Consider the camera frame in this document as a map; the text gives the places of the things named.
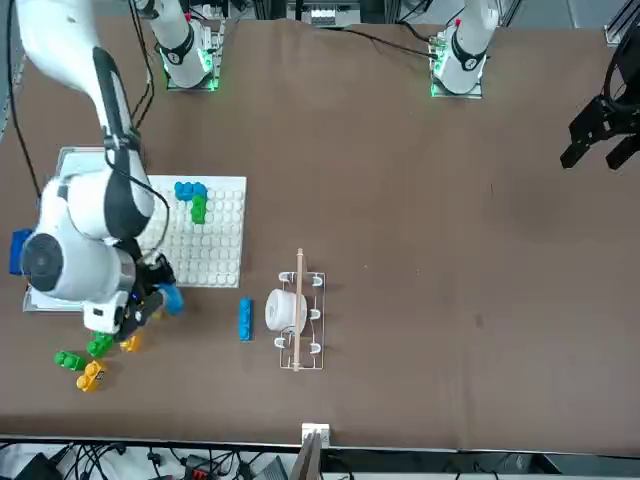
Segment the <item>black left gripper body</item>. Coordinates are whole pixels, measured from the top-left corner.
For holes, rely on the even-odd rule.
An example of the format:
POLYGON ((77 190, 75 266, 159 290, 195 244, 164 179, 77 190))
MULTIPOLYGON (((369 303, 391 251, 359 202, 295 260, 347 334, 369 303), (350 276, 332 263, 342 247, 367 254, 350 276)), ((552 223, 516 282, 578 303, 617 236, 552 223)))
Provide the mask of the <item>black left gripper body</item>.
POLYGON ((639 133, 639 100, 633 95, 622 94, 606 98, 605 134, 607 138, 639 133))

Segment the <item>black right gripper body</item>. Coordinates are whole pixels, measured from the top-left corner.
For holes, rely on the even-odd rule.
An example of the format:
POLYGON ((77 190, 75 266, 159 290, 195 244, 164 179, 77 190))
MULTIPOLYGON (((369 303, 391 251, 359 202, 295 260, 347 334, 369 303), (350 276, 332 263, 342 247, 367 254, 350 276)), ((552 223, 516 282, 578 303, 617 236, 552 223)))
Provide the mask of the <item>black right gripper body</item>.
POLYGON ((135 301, 143 301, 160 285, 172 285, 176 282, 174 270, 162 253, 150 262, 135 263, 136 277, 130 296, 135 301))

